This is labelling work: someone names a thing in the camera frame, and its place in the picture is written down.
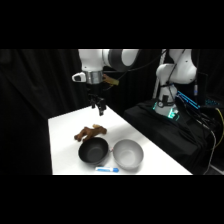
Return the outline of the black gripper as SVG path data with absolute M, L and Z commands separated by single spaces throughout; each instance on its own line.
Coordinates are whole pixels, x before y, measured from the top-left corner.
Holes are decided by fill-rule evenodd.
M 106 102 L 103 98 L 103 87 L 101 84 L 88 84 L 87 92 L 92 109 L 99 108 L 99 115 L 104 115 L 106 109 Z

